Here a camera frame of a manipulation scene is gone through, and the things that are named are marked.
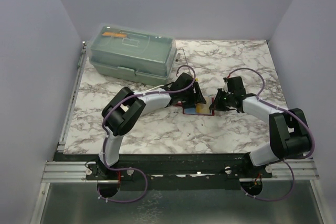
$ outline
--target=gray wall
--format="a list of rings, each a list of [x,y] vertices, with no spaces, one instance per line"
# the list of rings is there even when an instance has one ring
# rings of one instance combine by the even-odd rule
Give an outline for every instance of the gray wall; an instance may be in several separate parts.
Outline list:
[[[305,111],[336,220],[336,0],[293,0],[269,45],[288,104]]]
[[[0,222],[29,223],[81,41],[60,0],[0,0]]]
[[[270,39],[292,0],[62,0],[80,37],[100,22],[185,39]]]

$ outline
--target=purple cable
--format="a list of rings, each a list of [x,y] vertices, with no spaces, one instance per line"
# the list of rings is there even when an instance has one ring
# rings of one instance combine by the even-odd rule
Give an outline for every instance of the purple cable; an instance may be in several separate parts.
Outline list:
[[[126,97],[125,99],[123,99],[122,101],[120,101],[116,106],[114,106],[114,107],[109,111],[109,113],[104,117],[103,122],[102,122],[102,127],[103,127],[103,129],[106,131],[106,137],[105,137],[104,142],[103,142],[102,156],[103,156],[103,163],[104,163],[105,167],[106,167],[108,170],[113,170],[113,171],[115,171],[115,172],[117,172],[117,171],[121,171],[121,170],[135,170],[135,171],[141,173],[141,175],[142,175],[142,176],[144,177],[144,179],[145,179],[145,189],[144,189],[144,191],[142,192],[142,194],[141,194],[139,197],[135,198],[135,199],[129,199],[129,200],[116,200],[116,199],[111,199],[111,198],[104,198],[104,197],[102,197],[102,196],[100,195],[100,190],[99,190],[99,188],[98,188],[98,189],[97,189],[97,192],[98,192],[98,194],[99,194],[99,198],[102,198],[102,199],[104,199],[104,200],[111,201],[111,202],[117,202],[117,203],[131,203],[131,202],[135,202],[135,201],[141,199],[143,196],[145,196],[145,194],[146,194],[146,192],[147,192],[147,188],[148,188],[148,180],[147,180],[146,174],[145,174],[143,171],[141,171],[140,169],[137,169],[137,168],[117,168],[117,169],[114,169],[114,168],[111,168],[111,167],[108,166],[108,164],[107,164],[107,162],[106,162],[106,154],[105,154],[105,151],[106,151],[106,144],[107,144],[107,141],[108,141],[108,139],[109,139],[109,137],[110,137],[110,132],[109,132],[109,130],[106,128],[106,121],[107,121],[107,119],[110,117],[110,115],[112,114],[112,112],[115,111],[121,104],[123,104],[125,101],[130,100],[130,99],[132,99],[132,98],[134,98],[134,97],[143,97],[143,96],[145,96],[145,95],[149,95],[149,94],[174,94],[174,93],[179,93],[179,92],[185,91],[185,90],[187,90],[188,88],[190,88],[190,87],[194,84],[194,82],[196,81],[196,72],[195,72],[195,70],[194,70],[192,67],[190,67],[190,66],[188,66],[188,65],[182,65],[182,66],[180,66],[180,67],[177,69],[176,75],[179,73],[179,70],[180,70],[181,68],[183,68],[183,67],[188,67],[188,68],[190,68],[191,71],[192,71],[193,74],[194,74],[194,79],[193,79],[193,81],[192,81],[187,87],[185,87],[185,88],[183,88],[183,89],[180,89],[180,90],[175,90],[175,91],[150,91],[150,92],[144,92],[144,93],[140,93],[140,94],[133,94],[133,95],[130,95],[129,97]]]
[[[276,109],[276,110],[280,110],[280,111],[282,111],[282,112],[288,113],[288,114],[291,115],[293,118],[295,118],[295,119],[296,119],[296,120],[297,120],[297,121],[298,121],[298,122],[305,128],[305,129],[306,129],[306,131],[308,132],[308,134],[309,134],[309,136],[310,136],[310,139],[311,139],[311,149],[310,149],[310,152],[309,152],[306,156],[304,156],[304,157],[298,157],[298,158],[296,158],[296,159],[304,159],[304,158],[308,158],[308,157],[310,157],[310,156],[313,154],[314,150],[315,150],[315,139],[314,139],[314,136],[313,136],[311,130],[308,128],[308,126],[307,126],[301,119],[299,119],[295,114],[293,114],[292,112],[290,112],[289,110],[286,110],[286,109],[284,109],[284,108],[277,107],[277,106],[275,106],[275,105],[273,105],[273,104],[271,104],[271,103],[269,103],[269,102],[266,102],[266,101],[262,100],[262,99],[259,97],[260,94],[261,94],[261,93],[263,92],[263,90],[265,89],[265,80],[264,80],[264,78],[262,77],[262,75],[261,75],[258,71],[254,70],[254,69],[252,69],[252,68],[237,68],[237,69],[231,71],[231,72],[229,73],[228,77],[229,77],[232,73],[234,73],[234,72],[236,72],[236,71],[238,71],[238,70],[250,70],[250,71],[256,73],[257,75],[259,75],[259,77],[261,78],[261,81],[263,82],[263,85],[262,85],[260,91],[257,93],[257,100],[258,100],[258,101],[260,101],[261,103],[263,103],[263,104],[265,104],[265,105],[267,105],[267,106],[270,106],[271,108],[274,108],[274,109]],[[293,191],[293,189],[294,189],[295,177],[294,177],[294,172],[293,172],[292,168],[290,167],[290,165],[289,165],[286,161],[284,161],[284,160],[282,160],[282,161],[288,166],[288,168],[290,169],[290,172],[292,173],[292,179],[293,179],[293,180],[292,180],[292,185],[291,185],[291,187],[290,187],[288,193],[286,193],[284,196],[282,196],[282,197],[280,197],[280,198],[278,198],[278,199],[266,199],[266,198],[256,197],[256,196],[253,196],[253,195],[251,195],[251,194],[248,194],[248,193],[242,188],[242,191],[246,194],[246,196],[248,196],[248,197],[250,197],[250,198],[253,198],[253,199],[257,199],[257,200],[261,200],[261,201],[268,201],[268,202],[270,202],[270,201],[280,201],[280,200],[283,200],[283,199],[288,198],[289,195],[292,193],[292,191]]]
[[[245,195],[247,197],[250,197],[252,199],[256,199],[256,200],[260,200],[260,201],[266,201],[266,202],[274,202],[274,201],[281,201],[283,199],[286,199],[289,197],[289,195],[292,193],[293,189],[294,189],[294,184],[295,184],[295,177],[294,177],[294,172],[293,172],[293,169],[292,167],[290,167],[290,165],[283,160],[283,162],[288,166],[288,168],[290,169],[290,173],[292,173],[292,185],[290,186],[290,189],[288,191],[288,193],[286,193],[285,195],[283,195],[282,197],[280,198],[277,198],[277,199],[267,199],[267,198],[261,198],[261,197],[256,197],[256,196],[253,196],[249,193],[247,193],[242,187],[241,187],[241,190],[245,193]]]

